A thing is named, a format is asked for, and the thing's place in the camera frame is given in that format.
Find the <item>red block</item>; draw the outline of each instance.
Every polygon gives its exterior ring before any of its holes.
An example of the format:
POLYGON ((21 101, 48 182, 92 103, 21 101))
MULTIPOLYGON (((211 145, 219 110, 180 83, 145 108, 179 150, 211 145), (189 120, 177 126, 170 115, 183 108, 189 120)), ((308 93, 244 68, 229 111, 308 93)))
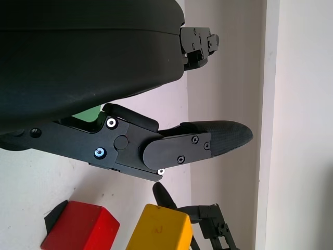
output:
POLYGON ((119 222, 105 208, 70 201, 41 249, 110 250, 119 226, 119 222))

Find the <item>green component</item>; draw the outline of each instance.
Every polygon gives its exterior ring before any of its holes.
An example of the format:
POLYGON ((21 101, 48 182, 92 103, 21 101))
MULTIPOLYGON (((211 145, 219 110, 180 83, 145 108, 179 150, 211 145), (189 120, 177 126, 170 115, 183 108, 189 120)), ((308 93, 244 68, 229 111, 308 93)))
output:
POLYGON ((86 122, 93 122, 94 120, 97 119, 99 112, 100 112, 100 106, 97 106, 97 107, 88 109, 86 111, 83 111, 81 113, 78 113, 76 115, 73 115, 73 117, 86 121, 86 122))

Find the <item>black metal plate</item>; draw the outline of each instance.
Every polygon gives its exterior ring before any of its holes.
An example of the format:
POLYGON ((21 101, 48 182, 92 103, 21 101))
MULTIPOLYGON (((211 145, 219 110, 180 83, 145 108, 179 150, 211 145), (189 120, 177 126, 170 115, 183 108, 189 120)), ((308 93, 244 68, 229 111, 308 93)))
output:
POLYGON ((151 142, 144 151, 145 165, 153 170, 178 166, 177 159, 180 155, 185 157, 183 164, 211 158, 210 150, 204 149, 204 144, 210 142, 210 133, 190 134, 178 137, 166 137, 151 142), (194 135, 199 137, 199 142, 193 144, 194 135))

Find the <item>yellow wooden block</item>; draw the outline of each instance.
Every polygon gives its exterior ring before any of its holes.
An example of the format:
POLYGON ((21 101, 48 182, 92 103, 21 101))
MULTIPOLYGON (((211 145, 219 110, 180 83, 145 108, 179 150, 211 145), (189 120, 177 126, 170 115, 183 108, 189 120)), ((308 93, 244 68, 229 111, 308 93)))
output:
POLYGON ((187 214, 147 204, 126 250, 189 250, 192 235, 187 214))

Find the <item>white surface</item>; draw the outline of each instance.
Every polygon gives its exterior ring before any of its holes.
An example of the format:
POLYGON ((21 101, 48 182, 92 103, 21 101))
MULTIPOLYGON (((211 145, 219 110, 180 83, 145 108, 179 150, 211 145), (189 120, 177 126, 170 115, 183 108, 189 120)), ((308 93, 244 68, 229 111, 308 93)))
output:
POLYGON ((333 249, 332 10, 280 0, 266 250, 333 249))
POLYGON ((271 150, 273 136, 274 90, 276 51, 278 36, 278 20, 280 0, 267 0, 263 9, 264 22, 264 62, 263 62, 263 104, 261 139, 258 152, 259 157, 259 182, 258 182, 258 207, 255 216, 255 249, 264 250, 266 241, 266 219, 268 203, 268 184, 270 179, 271 150))
MULTIPOLYGON (((117 101, 169 128, 188 120, 186 73, 139 96, 117 101)), ((191 204, 189 165, 167 169, 162 183, 179 206, 191 204)), ((33 149, 0 149, 0 249, 40 249, 44 217, 65 199, 106 207, 120 222, 112 249, 125 249, 153 182, 33 149)))
MULTIPOLYGON (((260 139, 262 0, 186 0, 186 24, 209 27, 220 47, 205 67, 188 72, 189 119, 232 120, 254 139, 223 156, 191 164, 194 205, 218 203, 240 249, 254 245, 260 139)), ((201 249, 212 249, 198 227, 201 249)))

